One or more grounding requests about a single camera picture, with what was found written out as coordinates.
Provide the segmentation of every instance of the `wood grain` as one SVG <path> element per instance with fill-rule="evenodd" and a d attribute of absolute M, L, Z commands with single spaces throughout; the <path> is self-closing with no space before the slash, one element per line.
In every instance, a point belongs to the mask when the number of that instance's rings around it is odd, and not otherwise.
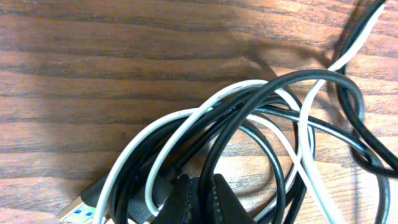
<path fill-rule="evenodd" d="M 104 175 L 151 121 L 231 83 L 324 68 L 370 1 L 0 1 L 0 223 L 57 223 L 55 214 Z M 388 1 L 347 72 L 367 127 L 398 154 L 398 2 Z M 303 100 L 313 81 L 291 86 Z M 311 115 L 349 129 L 333 87 Z M 275 119 L 291 143 L 291 122 Z M 291 165 L 277 138 L 284 172 Z M 316 131 L 317 166 L 348 223 L 371 223 L 376 178 L 343 142 Z M 203 158 L 186 172 L 198 175 Z M 267 158 L 238 131 L 222 173 L 255 214 L 275 192 Z M 391 180 L 388 223 L 397 223 Z M 325 222 L 307 194 L 297 223 Z"/>

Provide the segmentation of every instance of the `tangled cable bundle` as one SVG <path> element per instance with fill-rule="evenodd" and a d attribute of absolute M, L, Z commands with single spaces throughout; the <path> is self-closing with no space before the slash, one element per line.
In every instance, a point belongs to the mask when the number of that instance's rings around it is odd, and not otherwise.
<path fill-rule="evenodd" d="M 235 83 L 211 96 L 198 108 L 168 114 L 145 127 L 126 146 L 108 174 L 96 206 L 94 223 L 101 223 L 106 206 L 116 223 L 126 223 L 129 202 L 124 198 L 131 198 L 131 194 L 139 190 L 137 179 L 140 178 L 146 179 L 145 203 L 156 217 L 159 214 L 159 205 L 156 205 L 152 196 L 158 172 L 170 181 L 175 181 L 181 174 L 183 166 L 216 138 L 201 170 L 195 191 L 200 213 L 203 213 L 207 209 L 209 195 L 215 194 L 213 171 L 216 163 L 238 129 L 260 145 L 269 158 L 276 179 L 276 196 L 256 215 L 254 222 L 293 223 L 307 189 L 329 223 L 345 222 L 314 163 L 314 129 L 318 129 L 347 143 L 358 165 L 376 175 L 379 184 L 379 205 L 375 222 L 385 223 L 390 204 L 388 178 L 398 177 L 398 158 L 363 124 L 364 100 L 361 90 L 345 76 L 345 64 L 364 44 L 384 6 L 384 1 L 377 1 L 369 8 L 347 38 L 340 58 L 327 70 L 296 71 L 269 82 L 247 80 Z M 304 80 L 317 80 L 317 82 L 301 104 L 285 87 Z M 336 84 L 338 101 L 353 127 L 352 133 L 309 116 L 312 101 L 326 81 Z M 298 142 L 295 147 L 290 145 L 283 132 L 266 116 L 267 114 L 293 121 Z M 272 130 L 289 153 L 294 165 L 286 179 L 271 145 L 252 122 Z M 173 149 L 198 135 L 199 137 L 195 138 L 182 155 L 173 162 L 164 164 Z M 382 160 L 391 169 L 383 167 Z M 284 218 L 285 207 L 288 204 L 290 208 Z"/>

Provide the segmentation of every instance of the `wooden surface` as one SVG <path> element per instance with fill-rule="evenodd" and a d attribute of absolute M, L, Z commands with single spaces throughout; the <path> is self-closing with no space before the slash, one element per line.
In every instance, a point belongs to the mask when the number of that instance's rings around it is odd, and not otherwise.
<path fill-rule="evenodd" d="M 369 4 L 0 1 L 0 222 L 56 223 L 55 214 L 109 170 L 139 130 L 167 113 L 198 106 L 240 80 L 330 64 L 341 36 Z M 388 1 L 348 65 L 364 94 L 368 128 L 395 154 L 397 8 L 397 1 Z M 291 88 L 303 99 L 312 83 Z M 322 89 L 312 115 L 349 127 L 333 88 Z M 278 124 L 293 142 L 291 123 Z M 287 153 L 263 131 L 287 170 Z M 344 217 L 372 223 L 376 178 L 357 167 L 347 145 L 320 132 L 316 137 L 317 166 Z M 237 132 L 223 156 L 219 164 L 228 169 L 218 171 L 243 205 L 261 207 L 275 190 L 264 154 Z M 391 191 L 389 223 L 397 223 L 396 180 Z M 308 222 L 325 222 L 309 194 L 297 217 L 297 223 Z"/>

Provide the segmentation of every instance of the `wooden table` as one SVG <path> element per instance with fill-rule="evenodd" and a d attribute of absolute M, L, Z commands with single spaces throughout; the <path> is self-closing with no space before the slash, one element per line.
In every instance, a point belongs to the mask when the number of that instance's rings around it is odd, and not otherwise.
<path fill-rule="evenodd" d="M 324 68 L 369 1 L 3 0 L 0 2 L 0 222 L 55 214 L 107 172 L 151 121 L 240 80 Z M 368 128 L 398 154 L 398 1 L 388 1 L 348 65 Z M 303 99 L 313 82 L 291 88 Z M 312 115 L 349 128 L 333 85 Z M 293 142 L 291 123 L 278 120 Z M 287 171 L 291 161 L 263 129 Z M 275 185 L 265 155 L 237 132 L 218 167 L 251 211 Z M 317 166 L 349 223 L 374 220 L 378 194 L 348 146 L 317 132 Z M 200 162 L 190 165 L 199 167 Z M 391 180 L 389 223 L 398 222 Z M 307 194 L 297 223 L 325 222 Z"/>

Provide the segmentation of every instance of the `table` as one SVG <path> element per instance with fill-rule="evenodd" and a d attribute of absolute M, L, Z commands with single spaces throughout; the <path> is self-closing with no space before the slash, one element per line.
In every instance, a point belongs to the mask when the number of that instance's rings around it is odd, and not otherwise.
<path fill-rule="evenodd" d="M 151 121 L 240 80 L 324 68 L 369 1 L 3 0 L 0 2 L 0 222 L 55 214 L 112 166 Z M 368 128 L 398 154 L 398 1 L 388 1 L 348 65 Z M 303 100 L 313 82 L 291 89 Z M 333 85 L 312 115 L 349 129 Z M 294 142 L 291 123 L 278 124 Z M 284 170 L 291 161 L 275 136 Z M 348 223 L 373 222 L 376 178 L 348 146 L 317 132 L 317 166 Z M 187 172 L 197 174 L 201 159 Z M 246 209 L 275 190 L 260 148 L 237 132 L 219 164 Z M 398 222 L 391 180 L 389 223 Z M 307 194 L 297 223 L 325 222 Z"/>

